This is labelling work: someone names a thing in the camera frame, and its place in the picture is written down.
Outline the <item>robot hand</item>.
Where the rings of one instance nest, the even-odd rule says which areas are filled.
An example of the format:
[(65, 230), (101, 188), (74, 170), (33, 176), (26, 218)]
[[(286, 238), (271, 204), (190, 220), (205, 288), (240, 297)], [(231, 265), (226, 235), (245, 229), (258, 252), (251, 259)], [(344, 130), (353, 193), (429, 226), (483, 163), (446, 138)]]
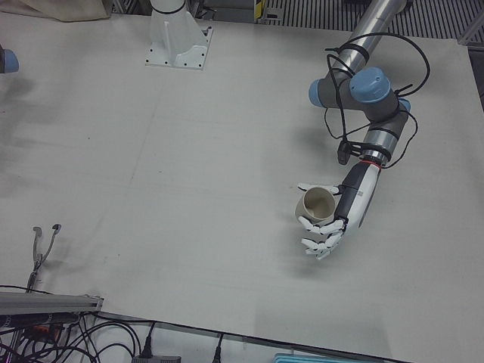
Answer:
[(306, 247), (306, 254), (321, 260), (340, 245), (342, 238), (361, 227), (374, 196), (380, 172), (381, 167), (378, 164), (362, 160), (350, 169), (341, 184), (323, 186), (332, 196), (340, 199), (333, 213), (333, 220), (326, 225), (302, 214), (296, 217), (305, 230), (325, 237), (320, 241), (303, 238), (301, 243)]

